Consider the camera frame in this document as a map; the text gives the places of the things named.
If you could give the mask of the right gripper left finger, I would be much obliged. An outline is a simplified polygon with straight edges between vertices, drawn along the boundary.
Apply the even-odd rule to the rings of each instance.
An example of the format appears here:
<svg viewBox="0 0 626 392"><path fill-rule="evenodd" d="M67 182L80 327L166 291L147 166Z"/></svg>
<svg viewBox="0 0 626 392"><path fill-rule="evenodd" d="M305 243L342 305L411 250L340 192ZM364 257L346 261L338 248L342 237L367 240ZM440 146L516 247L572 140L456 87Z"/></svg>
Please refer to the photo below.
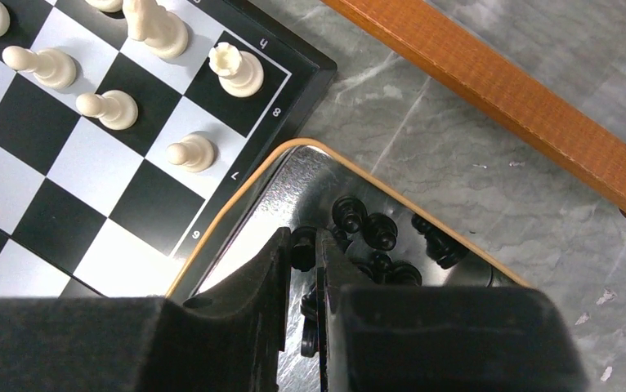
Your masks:
<svg viewBox="0 0 626 392"><path fill-rule="evenodd" d="M0 391L276 391L290 236L182 303L1 298Z"/></svg>

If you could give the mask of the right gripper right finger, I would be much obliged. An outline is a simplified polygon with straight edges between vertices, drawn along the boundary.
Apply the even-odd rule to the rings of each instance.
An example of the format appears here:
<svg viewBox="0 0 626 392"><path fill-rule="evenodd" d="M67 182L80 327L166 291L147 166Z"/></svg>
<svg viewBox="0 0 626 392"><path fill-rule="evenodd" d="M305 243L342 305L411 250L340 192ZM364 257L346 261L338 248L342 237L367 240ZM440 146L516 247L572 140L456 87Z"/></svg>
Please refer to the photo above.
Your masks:
<svg viewBox="0 0 626 392"><path fill-rule="evenodd" d="M522 286L380 285L326 229L315 258L323 391L586 391L561 312Z"/></svg>

